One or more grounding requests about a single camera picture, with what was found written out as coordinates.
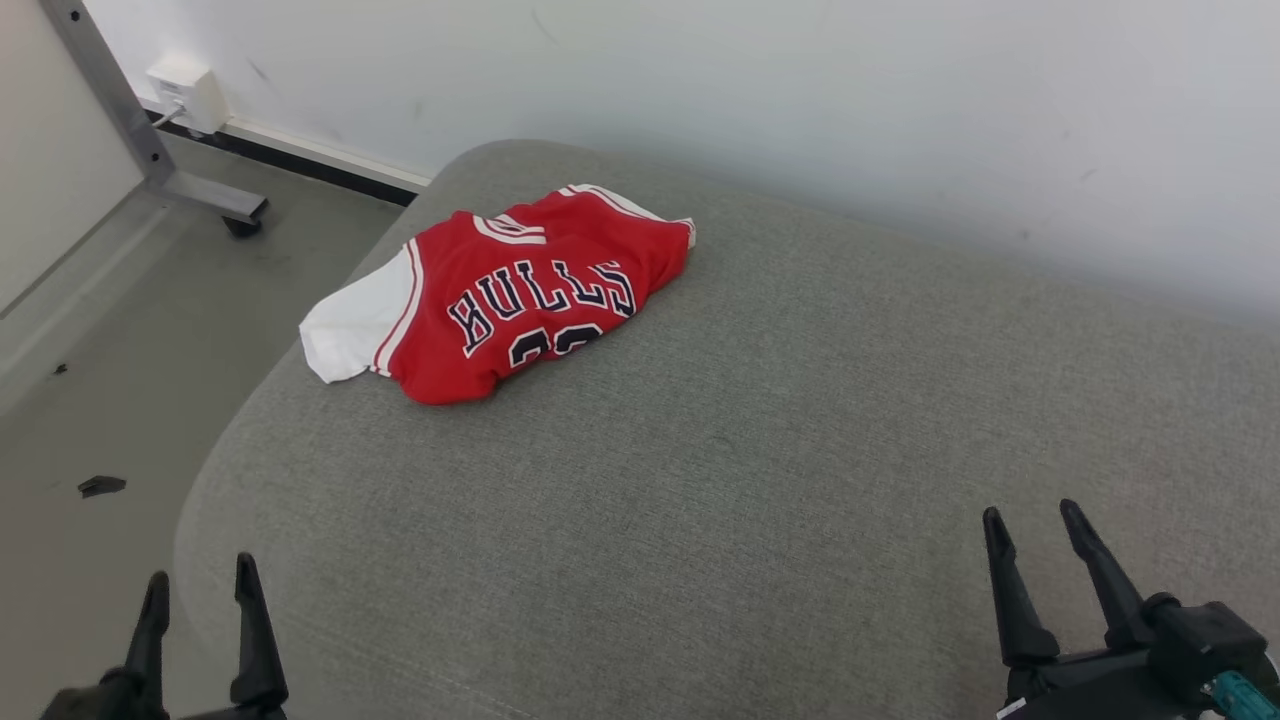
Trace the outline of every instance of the white sleeve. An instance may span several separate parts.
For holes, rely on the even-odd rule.
[[[410,241],[390,263],[321,300],[298,327],[307,365],[326,383],[366,369],[389,377],[424,279],[417,243]]]

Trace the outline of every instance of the teal connector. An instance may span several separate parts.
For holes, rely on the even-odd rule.
[[[1280,720],[1280,710],[1235,670],[1213,680],[1213,702],[1229,720]]]

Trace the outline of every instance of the wall outlet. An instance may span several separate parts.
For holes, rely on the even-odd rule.
[[[165,55],[147,70],[151,87],[169,113],[186,108],[175,122],[204,133],[218,132],[230,119],[227,100],[223,99],[212,70],[180,55]]]

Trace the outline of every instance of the chicago bulls jersey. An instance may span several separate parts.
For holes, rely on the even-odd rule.
[[[591,184],[493,219],[454,213],[316,305],[302,347],[326,383],[371,369],[420,402],[476,400],[639,313],[694,238],[692,220]]]

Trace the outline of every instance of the jersey number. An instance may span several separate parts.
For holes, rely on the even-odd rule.
[[[579,346],[586,345],[604,334],[600,325],[588,323],[585,325],[570,325],[556,333],[556,355],[568,355]],[[516,338],[511,343],[511,366],[518,368],[525,363],[538,357],[543,352],[550,352],[553,342],[547,337],[545,328],[530,331]]]

